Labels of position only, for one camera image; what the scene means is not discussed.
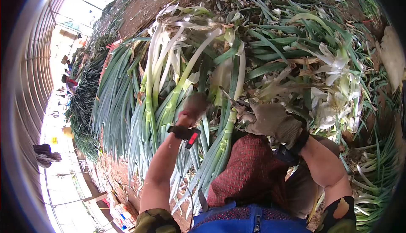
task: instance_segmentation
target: scissors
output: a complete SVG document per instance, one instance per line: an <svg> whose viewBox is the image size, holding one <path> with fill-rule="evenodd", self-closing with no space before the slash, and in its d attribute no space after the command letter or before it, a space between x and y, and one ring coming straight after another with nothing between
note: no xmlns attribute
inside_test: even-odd
<svg viewBox="0 0 406 233"><path fill-rule="evenodd" d="M246 120L250 123L256 122L256 117L254 111L251 109L250 104L242 101L242 100L234 100L231 98L230 95L224 90L223 87L219 86L220 90L223 92L224 95L230 100L231 108L235 108L237 110L237 118L238 121Z"/></svg>

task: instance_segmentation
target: camouflage sleeve cuff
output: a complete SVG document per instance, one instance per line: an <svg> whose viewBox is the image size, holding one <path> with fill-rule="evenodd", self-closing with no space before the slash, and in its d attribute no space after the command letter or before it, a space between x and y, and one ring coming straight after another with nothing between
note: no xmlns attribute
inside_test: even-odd
<svg viewBox="0 0 406 233"><path fill-rule="evenodd" d="M155 208L138 215L135 233L181 233L181 231L167 210Z"/></svg>
<svg viewBox="0 0 406 233"><path fill-rule="evenodd" d="M354 213L354 198L342 197L324 209L315 233L356 233L357 219Z"/></svg>

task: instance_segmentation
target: metal arch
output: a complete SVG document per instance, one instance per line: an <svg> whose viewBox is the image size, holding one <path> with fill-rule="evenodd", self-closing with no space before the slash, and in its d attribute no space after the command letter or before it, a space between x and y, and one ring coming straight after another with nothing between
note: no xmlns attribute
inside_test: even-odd
<svg viewBox="0 0 406 233"><path fill-rule="evenodd" d="M1 158L6 192L37 232L53 232L43 203L33 145L39 143L53 90L50 41L64 0L26 0L2 59Z"/></svg>

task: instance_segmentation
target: dirt ground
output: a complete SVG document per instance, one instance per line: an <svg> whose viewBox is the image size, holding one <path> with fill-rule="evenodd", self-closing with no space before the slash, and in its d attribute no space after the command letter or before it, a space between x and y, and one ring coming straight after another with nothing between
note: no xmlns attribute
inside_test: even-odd
<svg viewBox="0 0 406 233"><path fill-rule="evenodd" d="M126 37L133 35L139 29L147 26L151 23L157 13L164 7L170 0L133 0L124 12L124 24L119 30L121 37ZM367 21L357 0L348 0L353 6L348 10L348 19L354 18L364 25L372 32L374 35L368 35L368 40L370 41L369 47L373 49L375 47L375 39L381 39L383 36L384 25L379 28L374 28L373 25ZM117 0L115 6L120 5L121 0ZM380 59L377 54L372 56L373 62L376 64L375 68L378 69L380 65ZM373 124L373 120L369 121L367 125ZM120 159L114 161L111 157L107 155L102 155L99 162L95 165L94 171L96 175L93 177L94 182L98 186L103 186L104 190L112 190L116 195L119 202L129 201L139 211L140 204L140 194L142 190L139 190L140 182L134 177L132 183L128 183L128 164L126 161ZM175 205L175 201L172 200L171 207ZM181 210L186 212L188 207L188 201L181 206ZM321 214L323 211L323 206L317 210L313 219L310 222L308 228L310 230L315 230L319 223ZM177 210L173 215L174 219L180 225L182 232L187 232L189 230L191 216L185 219L185 215L181 215L180 210Z"/></svg>
<svg viewBox="0 0 406 233"><path fill-rule="evenodd" d="M125 22L120 29L121 36L132 35L151 23L169 2L170 0L133 0L123 15Z"/></svg>

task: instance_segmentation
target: glove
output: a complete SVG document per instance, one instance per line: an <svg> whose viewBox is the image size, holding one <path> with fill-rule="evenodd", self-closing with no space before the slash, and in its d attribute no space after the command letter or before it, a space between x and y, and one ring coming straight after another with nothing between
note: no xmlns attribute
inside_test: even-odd
<svg viewBox="0 0 406 233"><path fill-rule="evenodd" d="M209 101L207 101L206 94L200 92L191 94L186 99L183 110L179 113L179 119L181 115L186 115L190 121L189 126L193 126L201 118L208 106Z"/></svg>
<svg viewBox="0 0 406 233"><path fill-rule="evenodd" d="M245 131L274 137L277 142L285 143L286 149L290 149L300 134L302 122L287 115L285 107L281 104L260 105L253 99L250 99L249 103L254 111L256 122L249 124Z"/></svg>

